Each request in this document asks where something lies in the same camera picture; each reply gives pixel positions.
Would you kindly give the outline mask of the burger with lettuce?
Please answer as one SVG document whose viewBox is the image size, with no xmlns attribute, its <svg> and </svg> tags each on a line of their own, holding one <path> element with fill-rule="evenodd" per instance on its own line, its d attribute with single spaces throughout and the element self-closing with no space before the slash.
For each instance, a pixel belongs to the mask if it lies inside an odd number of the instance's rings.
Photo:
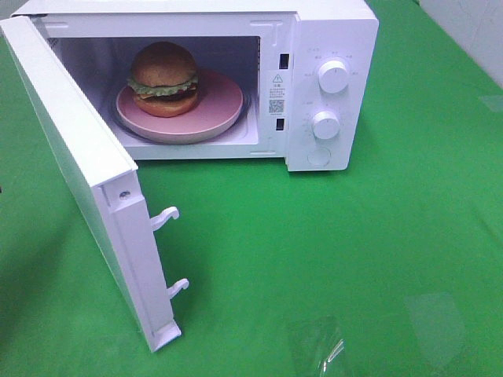
<svg viewBox="0 0 503 377">
<path fill-rule="evenodd" d="M 185 114 L 198 99 L 196 61 L 177 44 L 155 42 L 135 56 L 127 84 L 142 111 L 163 118 Z"/>
</svg>

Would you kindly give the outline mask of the pink round plate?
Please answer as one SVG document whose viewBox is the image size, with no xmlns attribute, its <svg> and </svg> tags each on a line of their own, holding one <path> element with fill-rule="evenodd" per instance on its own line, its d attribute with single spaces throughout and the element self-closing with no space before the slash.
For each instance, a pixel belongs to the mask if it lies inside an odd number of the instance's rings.
<svg viewBox="0 0 503 377">
<path fill-rule="evenodd" d="M 116 98 L 122 124 L 133 133 L 163 144 L 194 144 L 227 131 L 244 105 L 241 88 L 229 77 L 203 69 L 199 97 L 190 111 L 171 118 L 150 115 L 134 103 L 134 91 L 126 86 Z"/>
</svg>

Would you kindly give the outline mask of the white microwave oven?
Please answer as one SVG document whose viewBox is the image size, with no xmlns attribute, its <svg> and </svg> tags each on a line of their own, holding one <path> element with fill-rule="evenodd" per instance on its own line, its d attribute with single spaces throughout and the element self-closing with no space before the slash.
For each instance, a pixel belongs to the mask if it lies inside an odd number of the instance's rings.
<svg viewBox="0 0 503 377">
<path fill-rule="evenodd" d="M 282 158 L 290 171 L 346 168 L 379 27 L 363 1 L 29 1 L 29 17 L 132 159 Z M 162 145 L 125 130 L 116 98 L 134 55 L 167 40 L 250 98 L 247 137 L 229 144 Z M 318 84 L 333 57 L 349 68 L 339 93 Z M 312 118 L 331 111 L 340 132 L 317 139 Z M 307 160 L 324 147 L 324 167 Z"/>
</svg>

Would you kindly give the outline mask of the round white door button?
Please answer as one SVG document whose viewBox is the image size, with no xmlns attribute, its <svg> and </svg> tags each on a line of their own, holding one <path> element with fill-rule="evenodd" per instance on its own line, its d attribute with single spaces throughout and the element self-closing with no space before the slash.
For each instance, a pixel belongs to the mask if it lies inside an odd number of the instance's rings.
<svg viewBox="0 0 503 377">
<path fill-rule="evenodd" d="M 315 167 L 326 166 L 331 159 L 331 152 L 329 149 L 319 147 L 307 154 L 308 162 Z"/>
</svg>

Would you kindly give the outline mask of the upper white microwave knob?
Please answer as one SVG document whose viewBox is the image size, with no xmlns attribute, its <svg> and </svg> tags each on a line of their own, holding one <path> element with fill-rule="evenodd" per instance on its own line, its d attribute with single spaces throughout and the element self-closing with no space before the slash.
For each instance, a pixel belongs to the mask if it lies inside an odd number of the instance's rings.
<svg viewBox="0 0 503 377">
<path fill-rule="evenodd" d="M 339 93 L 349 83 L 349 68 L 339 57 L 324 62 L 318 69 L 318 84 L 326 93 Z"/>
</svg>

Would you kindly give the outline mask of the white microwave door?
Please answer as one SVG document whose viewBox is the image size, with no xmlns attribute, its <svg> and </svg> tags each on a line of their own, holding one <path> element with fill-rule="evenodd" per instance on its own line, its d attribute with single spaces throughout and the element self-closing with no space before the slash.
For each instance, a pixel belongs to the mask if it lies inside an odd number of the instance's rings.
<svg viewBox="0 0 503 377">
<path fill-rule="evenodd" d="M 179 211 L 150 216 L 137 164 L 54 54 L 34 22 L 1 22 L 20 77 L 64 179 L 151 351 L 181 335 L 154 232 Z"/>
</svg>

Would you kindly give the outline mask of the white partition panel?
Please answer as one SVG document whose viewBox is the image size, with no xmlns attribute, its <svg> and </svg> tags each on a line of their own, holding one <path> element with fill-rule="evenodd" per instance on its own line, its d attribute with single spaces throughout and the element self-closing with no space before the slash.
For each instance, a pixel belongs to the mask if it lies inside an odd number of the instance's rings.
<svg viewBox="0 0 503 377">
<path fill-rule="evenodd" d="M 499 86 L 502 85 L 501 0 L 424 0 L 419 5 Z"/>
</svg>

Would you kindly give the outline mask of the white microwave knob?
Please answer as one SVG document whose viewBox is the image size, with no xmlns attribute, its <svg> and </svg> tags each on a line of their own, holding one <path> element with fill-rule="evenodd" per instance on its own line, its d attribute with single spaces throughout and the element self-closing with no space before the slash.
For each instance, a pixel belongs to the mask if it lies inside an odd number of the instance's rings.
<svg viewBox="0 0 503 377">
<path fill-rule="evenodd" d="M 318 69 L 318 84 L 326 93 L 339 93 L 349 83 L 349 68 L 339 57 L 324 62 Z"/>
<path fill-rule="evenodd" d="M 319 112 L 312 118 L 312 130 L 317 139 L 330 140 L 340 132 L 340 121 L 331 111 Z"/>
</svg>

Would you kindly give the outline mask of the lower white microwave knob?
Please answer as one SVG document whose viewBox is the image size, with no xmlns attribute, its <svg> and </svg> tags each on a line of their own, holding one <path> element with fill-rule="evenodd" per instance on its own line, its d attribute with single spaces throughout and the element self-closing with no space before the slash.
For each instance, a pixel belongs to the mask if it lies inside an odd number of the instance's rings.
<svg viewBox="0 0 503 377">
<path fill-rule="evenodd" d="M 312 130 L 317 139 L 330 140 L 340 132 L 340 121 L 331 111 L 319 112 L 312 118 Z"/>
</svg>

